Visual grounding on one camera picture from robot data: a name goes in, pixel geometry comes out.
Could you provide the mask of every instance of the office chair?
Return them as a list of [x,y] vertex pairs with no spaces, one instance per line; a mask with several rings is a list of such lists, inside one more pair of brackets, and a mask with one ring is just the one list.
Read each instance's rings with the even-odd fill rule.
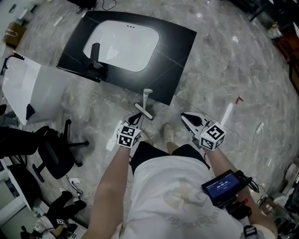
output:
[[42,164],[37,168],[33,164],[33,170],[41,182],[44,182],[40,172],[47,167],[48,171],[55,179],[62,178],[66,175],[74,163],[81,167],[82,163],[78,162],[70,151],[71,147],[76,146],[88,146],[89,142],[82,143],[68,143],[68,129],[71,124],[71,120],[68,119],[64,126],[64,133],[58,137],[58,132],[49,128],[42,138],[40,146],[38,147],[38,153],[42,159]]

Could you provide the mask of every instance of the gray marble floor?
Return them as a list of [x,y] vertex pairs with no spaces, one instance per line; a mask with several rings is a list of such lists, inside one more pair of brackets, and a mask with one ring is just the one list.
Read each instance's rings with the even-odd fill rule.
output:
[[[106,2],[106,7],[113,5]],[[76,10],[77,6],[65,0],[37,7],[18,52],[55,67],[80,20]],[[249,22],[250,16],[230,2],[219,0],[120,0],[114,10],[164,19],[198,32],[171,105],[149,101],[154,119],[145,119],[143,130],[154,145],[164,149],[161,129],[167,122],[175,128],[175,143],[190,142],[191,135],[180,121],[181,112],[201,112],[214,122],[221,121],[228,104],[240,96],[243,102],[235,106],[225,124],[227,136],[221,149],[257,183],[264,183],[269,190],[276,188],[298,152],[299,107],[286,62],[263,26],[258,21]],[[64,18],[54,27],[61,15]],[[74,152],[84,164],[73,167],[68,175],[79,177],[84,194],[89,195],[117,149],[109,151],[106,146],[118,121],[135,112],[134,103],[142,97],[105,82],[98,84],[73,74],[68,77],[71,80],[57,118],[25,129],[36,130],[47,124],[62,130],[64,121],[72,120],[71,140],[88,139],[91,144]],[[254,136],[260,122],[264,123],[263,133]],[[38,154],[31,156],[28,168],[32,171],[32,164],[39,165],[40,161]],[[59,188],[66,185],[47,170],[42,175],[46,182],[40,186],[51,202],[59,196]],[[130,207],[132,181],[129,170],[125,214]],[[88,206],[78,214],[85,223],[89,221],[93,196],[94,192],[83,198]]]

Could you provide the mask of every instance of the black office chair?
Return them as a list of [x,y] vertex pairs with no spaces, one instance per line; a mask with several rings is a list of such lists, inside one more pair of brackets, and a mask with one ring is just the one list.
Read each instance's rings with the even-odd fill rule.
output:
[[33,164],[33,170],[41,182],[44,182],[40,172],[47,167],[48,171],[55,179],[62,178],[66,175],[74,163],[81,167],[82,163],[78,162],[70,151],[70,147],[85,145],[88,146],[89,142],[82,143],[68,143],[68,129],[71,120],[68,119],[64,126],[64,133],[58,137],[58,132],[49,128],[38,147],[38,153],[42,159],[42,164],[37,168]]
[[71,120],[65,123],[64,133],[58,137],[58,132],[49,126],[40,128],[35,133],[23,130],[0,127],[0,158],[15,155],[32,155],[38,149],[43,163],[33,170],[41,182],[44,182],[40,172],[47,167],[55,179],[66,175],[74,164],[82,166],[70,151],[70,147],[85,145],[89,142],[68,143],[67,135]]

